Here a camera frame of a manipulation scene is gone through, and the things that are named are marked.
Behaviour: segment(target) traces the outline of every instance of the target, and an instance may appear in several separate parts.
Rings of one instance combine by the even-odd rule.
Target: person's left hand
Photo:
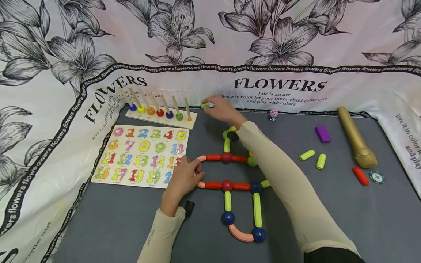
[[[168,216],[175,216],[183,196],[193,190],[204,176],[205,172],[202,171],[201,162],[198,159],[191,162],[184,155],[174,168],[167,190],[163,194],[161,211]]]

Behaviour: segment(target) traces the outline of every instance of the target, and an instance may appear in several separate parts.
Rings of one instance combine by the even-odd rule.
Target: white fabric backdrop
[[[118,86],[367,112],[421,194],[420,0],[2,0],[0,14],[2,263],[52,261]]]

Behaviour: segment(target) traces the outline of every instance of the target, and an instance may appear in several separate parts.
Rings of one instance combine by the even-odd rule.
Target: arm
[[[171,261],[174,241],[186,218],[186,211],[179,207],[179,203],[204,176],[199,160],[190,162],[186,156],[181,158],[162,196],[161,207],[155,214],[151,231],[137,263],[169,263]]]
[[[300,250],[309,253],[321,247],[337,247],[358,254],[354,243],[337,226],[294,161],[221,96],[202,101],[207,102],[214,104],[213,108],[205,109],[207,114],[237,128],[241,142],[253,154],[288,211]]]

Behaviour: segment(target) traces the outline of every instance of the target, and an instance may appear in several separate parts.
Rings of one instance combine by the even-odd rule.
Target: wooden number puzzle board
[[[188,129],[116,125],[91,182],[167,188],[188,138]]]

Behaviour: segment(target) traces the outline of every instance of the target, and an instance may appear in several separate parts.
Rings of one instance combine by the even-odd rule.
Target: pink curved stick
[[[206,155],[201,155],[201,156],[199,156],[199,157],[198,157],[198,158],[196,158],[196,159],[198,159],[200,162],[206,161]],[[204,183],[204,182],[199,182],[199,183],[197,184],[197,186],[198,186],[199,188],[205,188],[205,183]]]
[[[250,243],[254,241],[252,234],[246,234],[238,230],[234,224],[228,226],[229,231],[233,236],[235,236],[238,240]]]

